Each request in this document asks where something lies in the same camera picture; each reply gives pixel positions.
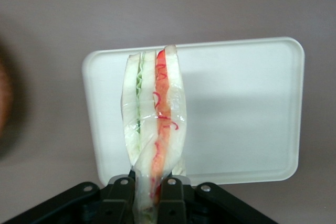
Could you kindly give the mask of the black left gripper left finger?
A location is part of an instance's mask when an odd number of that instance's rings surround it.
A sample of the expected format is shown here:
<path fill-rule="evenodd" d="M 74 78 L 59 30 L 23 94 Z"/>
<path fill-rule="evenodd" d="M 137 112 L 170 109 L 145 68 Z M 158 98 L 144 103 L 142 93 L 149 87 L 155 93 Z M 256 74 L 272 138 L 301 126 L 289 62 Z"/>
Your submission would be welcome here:
<path fill-rule="evenodd" d="M 101 189 L 83 182 L 5 223 L 134 223 L 134 180 L 117 177 Z"/>

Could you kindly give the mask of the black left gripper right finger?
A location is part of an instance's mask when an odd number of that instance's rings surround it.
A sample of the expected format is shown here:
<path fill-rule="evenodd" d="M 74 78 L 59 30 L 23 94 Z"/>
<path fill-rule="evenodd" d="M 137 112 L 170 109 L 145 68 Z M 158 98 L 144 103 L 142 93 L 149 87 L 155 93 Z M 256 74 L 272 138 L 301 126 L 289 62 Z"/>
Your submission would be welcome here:
<path fill-rule="evenodd" d="M 160 193 L 157 223 L 276 223 L 214 183 L 193 188 L 171 177 Z"/>

